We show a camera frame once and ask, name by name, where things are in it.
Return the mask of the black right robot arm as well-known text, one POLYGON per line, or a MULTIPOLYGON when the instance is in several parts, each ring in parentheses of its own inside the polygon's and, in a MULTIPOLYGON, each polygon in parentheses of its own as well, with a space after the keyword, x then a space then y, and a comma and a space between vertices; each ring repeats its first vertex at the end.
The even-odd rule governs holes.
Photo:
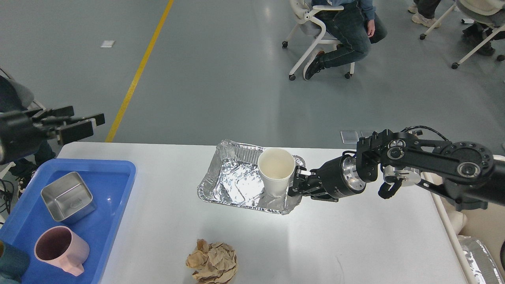
POLYGON ((344 151, 309 174, 296 166, 287 194, 337 202, 364 192, 382 172, 378 195, 384 199, 401 187, 416 185, 445 198, 457 211, 504 205, 503 161, 475 142, 451 142, 444 135, 440 140, 422 140, 424 128, 386 129, 360 137, 355 151, 344 151))

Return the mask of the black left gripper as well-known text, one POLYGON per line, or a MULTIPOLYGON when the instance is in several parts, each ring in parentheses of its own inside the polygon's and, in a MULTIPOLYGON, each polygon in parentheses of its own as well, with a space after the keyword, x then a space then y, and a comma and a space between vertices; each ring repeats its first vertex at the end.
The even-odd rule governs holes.
POLYGON ((34 125, 42 123, 50 137, 60 146, 94 135, 97 126, 106 122, 105 114, 74 117, 73 106, 62 108, 31 108, 10 111, 0 116, 0 163, 7 164, 36 153, 48 135, 34 125))

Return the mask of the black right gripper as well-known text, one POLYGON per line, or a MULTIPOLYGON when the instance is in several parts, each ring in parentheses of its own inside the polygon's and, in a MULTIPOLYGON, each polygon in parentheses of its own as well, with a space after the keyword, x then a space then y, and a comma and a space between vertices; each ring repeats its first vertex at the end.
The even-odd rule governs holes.
POLYGON ((340 198, 361 194, 365 188, 366 182, 357 174, 356 158, 343 155, 310 171, 296 166, 288 196, 310 196, 313 200, 337 202, 340 198))

